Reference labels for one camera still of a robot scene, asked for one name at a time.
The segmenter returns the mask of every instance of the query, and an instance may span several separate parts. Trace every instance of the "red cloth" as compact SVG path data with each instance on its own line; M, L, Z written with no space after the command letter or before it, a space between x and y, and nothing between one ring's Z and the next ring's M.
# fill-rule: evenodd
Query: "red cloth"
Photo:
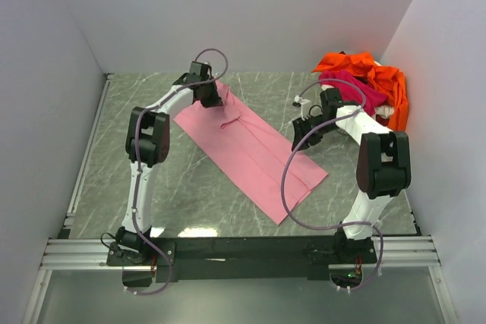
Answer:
M352 83L353 85L356 85L361 89L363 94L366 95L366 104L364 105L364 111L370 115L373 116L374 113L374 108L380 105L383 105L386 100L387 100L387 95L380 93L379 91L376 91L375 89L370 88L368 85L363 84L360 80L357 80L354 78L348 71L346 70L339 70L339 71L324 71L319 75L319 80L325 79L325 78L333 78L333 79L339 79L339 80L344 80L349 83ZM342 100L345 101L353 101L353 102L358 102L361 104L361 95L358 93L355 88L346 85L344 83L340 83L338 81L321 81L321 85L331 85L332 87L336 87L339 89L341 92L341 97Z
M369 52L357 55L328 53L312 72L347 70L352 76L366 77L370 87L388 95L395 112L387 123L393 131L404 131L409 117L405 75L392 66L378 66Z

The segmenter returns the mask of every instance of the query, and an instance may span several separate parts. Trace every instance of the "pink towel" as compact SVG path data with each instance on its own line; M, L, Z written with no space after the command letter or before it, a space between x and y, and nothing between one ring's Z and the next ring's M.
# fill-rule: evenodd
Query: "pink towel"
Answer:
M175 122L245 195L276 224L287 216L280 198L282 171L292 144L216 82L224 106L205 109L197 102ZM286 179L293 209L327 176L303 153L297 153Z
M348 71L346 70L339 70L337 72L333 71L324 71L320 73L319 80L322 80L326 77L331 77L334 79L340 79L344 81L348 81L353 85L356 85L361 89L361 91L366 95L366 105L364 106L364 111L373 116L375 114L374 108L380 105L383 105L386 100L387 96L375 89L370 88L369 86L363 84L360 80L354 78ZM337 87L341 92L342 100L346 101L353 101L361 103L361 95L359 95L358 91L354 88L350 87L349 85L345 85L344 83L339 83L337 81L322 81L321 85L331 85L332 87Z

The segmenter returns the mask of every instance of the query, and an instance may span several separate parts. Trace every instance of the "cable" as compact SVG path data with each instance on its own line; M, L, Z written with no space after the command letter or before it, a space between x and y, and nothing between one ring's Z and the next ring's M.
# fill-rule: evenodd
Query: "cable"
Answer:
M101 234L101 237L99 237L99 240L101 241L101 244L102 244L103 246L105 246L106 248L108 248L108 249L109 249L109 245L108 245L108 244L106 244L106 243L103 241L103 235L105 235L105 234L106 234L106 235L108 235L108 236L109 236L111 239L115 239L115 236L114 236L113 234L111 234L111 233L109 233L109 232L107 232L107 231L106 231L105 233Z
M337 81L339 83L344 83L345 85L348 85L348 86L353 87L354 89L356 89L358 91L358 93L360 94L360 96L361 96L361 105L360 105L361 108L357 108L355 111L353 111L352 113L350 113L348 115L343 115L342 117L334 118L334 119L331 119L329 121L325 121L324 123L319 124L318 126L312 128L309 131L309 133L307 133L299 141L299 143L297 143L297 146L295 146L295 148L292 151L292 153L290 153L289 159L287 160L287 163L286 163L285 167L283 168L282 181L280 183L280 196L282 197L283 208L286 210L286 212L289 215L290 219L293 220L294 222L296 222L301 227L304 227L306 229L311 229L311 230L314 230L314 231L329 231L329 230L332 230L332 229L349 227L350 225L369 225L369 226L371 226L378 233L378 236L380 237L380 254L378 255L377 265L375 266L375 268L374 268L373 272L371 273L371 275L368 276L368 278L366 279L366 281L364 281L359 286L356 286L355 288L352 288L351 289L352 291L354 291L354 290L358 290L359 288L363 288L364 286L366 286L370 282L370 280L378 273L378 269L380 268L381 261L383 259L383 246L384 246L384 244L383 244L384 243L383 242L383 235L382 235L380 229L378 229L378 227L376 225L372 225L370 222L365 222L365 221L340 223L340 224L335 224L335 225L328 225L328 226L325 226L325 227L319 227L319 226L309 225L307 223L304 223L304 222L301 222L300 220L298 220L295 217L295 215L292 214L292 212L290 211L290 209L289 209L289 207L287 205L287 202L286 202L285 183L286 183L287 172L289 171L290 163L294 159L295 154L300 150L300 148L305 143L305 141L312 134L314 134L314 132L320 130L321 128L324 128L324 127L328 126L329 124L336 123L337 121L343 121L343 120L345 120L347 118L352 118L352 117L356 116L361 111L361 109L363 108L363 106L365 106L365 104L366 104L366 95L361 91L360 88L358 88L356 85L353 85L352 83L349 83L347 81L340 80L340 79L334 79L334 78L326 78L326 79L321 79L319 81L313 82L310 85L308 85L307 87L305 87L305 89L300 94L298 94L298 95L299 96L304 95L304 93L307 90L309 90L312 86L319 84L321 81Z
M312 109L314 109L314 108L319 108L320 109L320 113L323 114L322 106L320 106L319 104L314 104L313 106L311 106L309 108L309 113L308 113L308 116L309 117L312 116L311 112L312 112Z
M143 295L143 296L158 294L159 292L164 291L169 286L169 284L170 284L170 282L172 280L172 275L173 275L172 262L170 261L170 259L167 257L167 255L161 249L159 249L147 237L144 236L144 234L140 230L140 228L138 226L138 223L137 223L137 197L138 197L138 191L140 189L140 175L142 173L142 161L141 161L141 158L140 158L140 126L141 126L142 118L144 117L144 115L146 113L148 113L148 112L150 112L152 110L161 108L172 97L174 97L175 94L177 94L179 91L182 91L182 90L187 89L189 87L195 87L197 85L204 85L204 84L207 84L207 83L213 83L214 81L220 79L227 72L227 70L228 70L228 58L220 50L218 50L218 49L204 49L203 51L199 52L199 54L197 54L197 56L195 58L195 61L197 61L199 59L199 57L201 57L204 53L209 52L209 51L218 52L225 59L225 68L224 68L224 70L222 71L222 73L220 75L218 75L217 77L214 77L214 78L210 78L209 80L200 81L200 82L197 82L197 83L188 83L188 84L185 84L185 85L181 85L181 87L179 87L176 91L173 91L172 93L170 93L159 104L154 105L154 106L151 106L149 108L145 108L138 115L137 125L136 125L136 128L135 128L135 138L134 138L135 139L135 155L137 157L137 172L138 173L137 173L137 177L135 179L134 199L133 199L133 202L131 204L131 211L132 211L131 221L132 221L132 223L134 225L135 231L137 232L138 236L142 239L142 241L144 241L145 243L147 243L160 256L162 256L162 258L166 261L167 266L169 267L169 276L167 278L166 283L162 287L157 288L156 290L153 290L153 291L136 291L133 288L128 288L128 291L130 291L133 294Z

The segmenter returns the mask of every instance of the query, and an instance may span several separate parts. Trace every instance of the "marble floor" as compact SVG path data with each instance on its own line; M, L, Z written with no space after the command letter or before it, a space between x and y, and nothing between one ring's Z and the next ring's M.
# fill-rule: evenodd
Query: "marble floor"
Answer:
M84 169L82 188L70 238L98 238L115 233L125 214L130 168L125 138L131 110L145 106L166 93L180 74L113 74L92 152ZM298 115L292 100L305 85L316 80L310 73L228 73L222 81L266 122L288 139L290 121ZM305 95L317 101L320 89ZM156 235L257 236L332 234L309 231L290 219L281 225L264 215L206 154L172 123L170 154L157 176L152 217ZM338 131L305 153L329 176L294 212L312 225L329 225L344 219L357 193L355 164L358 145ZM413 215L405 194L400 194L382 215L384 234L414 234Z

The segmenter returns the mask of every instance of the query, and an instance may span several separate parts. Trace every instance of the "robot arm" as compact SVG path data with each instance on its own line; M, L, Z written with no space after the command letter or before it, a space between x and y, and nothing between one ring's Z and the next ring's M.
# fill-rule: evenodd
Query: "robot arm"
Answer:
M128 205L121 232L118 236L125 236L126 232L133 233L136 239L136 230L132 220L132 202L135 198L135 184L137 174L140 174L140 186L137 192L137 210L135 216L138 228L142 233L148 234L151 228L151 202L154 184L160 163L165 161L169 154L169 125L175 116L182 110L199 101L203 107L210 108L222 105L218 95L216 84L208 83L197 87L188 87L178 91L185 84L209 80L212 77L211 67L208 64L192 62L190 71L183 74L171 87L171 90L157 102L146 108L134 108L131 113L125 150L131 160L131 184L128 196ZM173 95L162 106L162 101ZM135 152L135 132L137 120L144 109L151 109L141 119L139 130L140 169Z
M308 101L296 97L295 103L301 106L301 117L292 122L295 130L292 149L315 126L350 115L360 108L352 102L343 102L339 90L334 88L326 88L320 94L320 99L322 115L312 116ZM356 167L358 196L350 213L342 222L370 222L375 225L387 204L402 189L407 188L412 180L409 139L404 132L392 131L360 110L358 114L314 133L301 149L319 143L325 133L337 127L346 131L360 145ZM351 225L343 230L346 237L352 240L363 240L373 234L369 225Z
M147 106L147 108L159 105L162 100L164 100L171 93L176 92L179 87L180 85L172 85L171 90L166 95L164 95L164 97L162 97L160 100L153 103L152 105ZM191 89L181 90L180 92L176 93L175 96L172 97L162 107L149 112L150 120L147 122L149 122L150 125L147 126L147 129L145 129L145 131L141 131L142 133L140 134L140 144L149 144L149 149L150 147L152 147L152 150L155 152L151 156L152 159L148 159L146 162L142 162L141 164L140 187L138 189L136 215L138 226L143 233L148 231L152 226L151 202L153 190L155 187L154 184L156 175L160 168L160 162L163 162L166 159L169 152L169 123L170 121L174 120L177 114L179 114L182 110L184 110L194 102L193 94L194 91ZM136 127L137 118L141 110L143 109L135 108L133 110L130 121L131 127ZM153 139L147 140L148 136L153 137ZM130 148L132 143L134 144L134 136L130 136L129 138L130 140L127 140L127 148ZM128 195L127 211L125 213L125 218L123 219L122 225L127 231L135 232L135 227L131 218L131 202L134 200L135 181L137 173L139 173L137 161L134 161L133 159L131 160L130 170L130 193Z

